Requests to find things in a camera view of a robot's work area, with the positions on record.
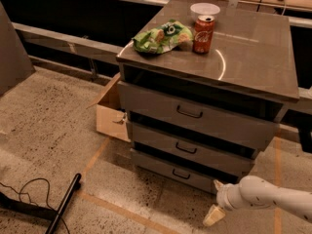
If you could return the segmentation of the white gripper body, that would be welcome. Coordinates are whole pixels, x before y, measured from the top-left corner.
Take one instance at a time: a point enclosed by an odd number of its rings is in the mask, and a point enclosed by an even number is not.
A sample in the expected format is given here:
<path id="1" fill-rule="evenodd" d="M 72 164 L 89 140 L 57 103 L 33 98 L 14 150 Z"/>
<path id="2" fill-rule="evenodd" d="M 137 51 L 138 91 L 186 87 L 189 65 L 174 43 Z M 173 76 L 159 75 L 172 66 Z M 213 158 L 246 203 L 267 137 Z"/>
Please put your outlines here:
<path id="1" fill-rule="evenodd" d="M 216 201 L 220 207 L 227 211 L 233 211 L 244 207 L 238 184 L 222 184 L 217 188 Z"/>

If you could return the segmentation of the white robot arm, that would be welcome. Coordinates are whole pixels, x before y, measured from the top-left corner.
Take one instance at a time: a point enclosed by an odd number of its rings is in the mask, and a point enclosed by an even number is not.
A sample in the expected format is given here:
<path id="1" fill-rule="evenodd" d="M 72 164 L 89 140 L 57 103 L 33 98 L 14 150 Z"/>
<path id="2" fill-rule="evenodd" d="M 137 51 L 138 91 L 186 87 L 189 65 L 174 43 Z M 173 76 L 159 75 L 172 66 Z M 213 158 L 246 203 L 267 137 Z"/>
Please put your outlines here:
<path id="1" fill-rule="evenodd" d="M 222 220 L 227 211 L 239 209 L 279 208 L 305 221 L 312 222 L 312 193 L 276 186 L 265 179 L 244 176 L 238 183 L 223 184 L 214 180 L 216 203 L 203 220 L 212 226 Z"/>

